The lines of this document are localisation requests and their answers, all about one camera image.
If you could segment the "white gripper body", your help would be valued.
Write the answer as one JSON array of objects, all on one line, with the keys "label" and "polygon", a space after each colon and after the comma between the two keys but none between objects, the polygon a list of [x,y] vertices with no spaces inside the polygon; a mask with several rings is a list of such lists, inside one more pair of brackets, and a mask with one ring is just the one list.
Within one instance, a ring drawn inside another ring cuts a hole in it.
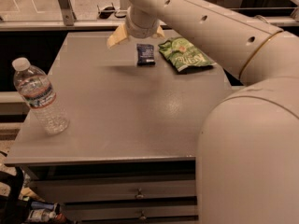
[{"label": "white gripper body", "polygon": [[159,20],[134,6],[129,6],[125,18],[128,34],[135,38],[153,36],[159,27]]}]

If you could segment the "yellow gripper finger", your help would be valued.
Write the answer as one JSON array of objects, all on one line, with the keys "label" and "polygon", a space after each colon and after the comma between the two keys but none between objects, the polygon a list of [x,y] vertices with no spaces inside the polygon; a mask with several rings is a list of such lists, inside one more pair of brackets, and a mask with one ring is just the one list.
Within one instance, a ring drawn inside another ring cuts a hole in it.
[{"label": "yellow gripper finger", "polygon": [[164,30],[161,26],[154,29],[153,38],[164,38]]},{"label": "yellow gripper finger", "polygon": [[127,40],[129,37],[126,26],[121,24],[107,39],[107,47],[112,49],[114,46],[119,45],[121,42]]}]

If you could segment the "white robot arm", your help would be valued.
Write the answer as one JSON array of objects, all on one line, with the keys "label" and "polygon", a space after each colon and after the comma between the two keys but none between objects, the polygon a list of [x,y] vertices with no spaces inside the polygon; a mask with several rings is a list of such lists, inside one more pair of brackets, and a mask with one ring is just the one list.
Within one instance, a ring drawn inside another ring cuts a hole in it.
[{"label": "white robot arm", "polygon": [[200,224],[299,224],[299,37],[205,0],[128,1],[109,45],[164,22],[244,86],[200,129]]}]

